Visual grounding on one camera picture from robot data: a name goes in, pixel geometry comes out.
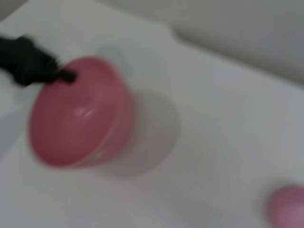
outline pink plastic cup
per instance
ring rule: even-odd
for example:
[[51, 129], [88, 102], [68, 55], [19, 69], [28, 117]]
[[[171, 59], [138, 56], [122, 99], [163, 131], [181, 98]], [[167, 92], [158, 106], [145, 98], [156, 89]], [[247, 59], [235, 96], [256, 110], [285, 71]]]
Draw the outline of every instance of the pink plastic cup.
[[73, 84], [55, 82], [34, 104], [29, 137], [33, 152], [54, 167], [87, 167], [119, 155], [134, 127], [133, 98], [106, 61], [84, 57], [64, 68], [78, 73]]
[[275, 192], [267, 213], [274, 228], [304, 228], [304, 188], [287, 186]]

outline white wall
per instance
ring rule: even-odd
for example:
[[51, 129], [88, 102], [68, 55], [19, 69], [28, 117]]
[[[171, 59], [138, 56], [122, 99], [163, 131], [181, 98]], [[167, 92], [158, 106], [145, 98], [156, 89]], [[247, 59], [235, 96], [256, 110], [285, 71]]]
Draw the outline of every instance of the white wall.
[[304, 1], [97, 1], [169, 22], [190, 41], [304, 82]]

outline pink cup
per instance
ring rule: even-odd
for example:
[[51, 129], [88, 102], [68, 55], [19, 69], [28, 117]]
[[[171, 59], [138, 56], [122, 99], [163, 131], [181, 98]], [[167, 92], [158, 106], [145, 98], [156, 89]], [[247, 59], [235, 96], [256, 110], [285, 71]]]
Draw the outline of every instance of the pink cup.
[[133, 132], [135, 107], [127, 86], [106, 61], [84, 57], [65, 68], [73, 84], [41, 90], [31, 113], [33, 152], [54, 167], [87, 167], [119, 155]]
[[303, 228], [304, 188], [288, 186], [275, 192], [268, 203], [267, 213], [274, 228]]

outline pink ball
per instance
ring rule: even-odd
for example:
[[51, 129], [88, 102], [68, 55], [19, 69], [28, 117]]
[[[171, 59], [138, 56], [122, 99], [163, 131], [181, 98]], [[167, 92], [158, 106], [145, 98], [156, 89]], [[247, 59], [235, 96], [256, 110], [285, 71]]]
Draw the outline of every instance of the pink ball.
[[304, 188], [288, 186], [275, 192], [267, 213], [275, 228], [304, 228]]
[[123, 152], [133, 133], [131, 92], [103, 59], [83, 57], [65, 68], [77, 72], [77, 80], [45, 85], [34, 104], [29, 125], [33, 152], [54, 167], [105, 163]]

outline white table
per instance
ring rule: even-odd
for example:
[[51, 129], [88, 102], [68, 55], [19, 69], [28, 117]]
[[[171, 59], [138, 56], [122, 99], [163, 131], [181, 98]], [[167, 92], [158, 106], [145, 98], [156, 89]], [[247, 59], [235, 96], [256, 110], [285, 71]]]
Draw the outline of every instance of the white table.
[[67, 62], [105, 57], [139, 106], [139, 138], [98, 169], [57, 171], [30, 154], [39, 86], [0, 77], [3, 228], [267, 228], [269, 193], [304, 182], [304, 90], [178, 43], [167, 27], [93, 0], [30, 0], [0, 24]]

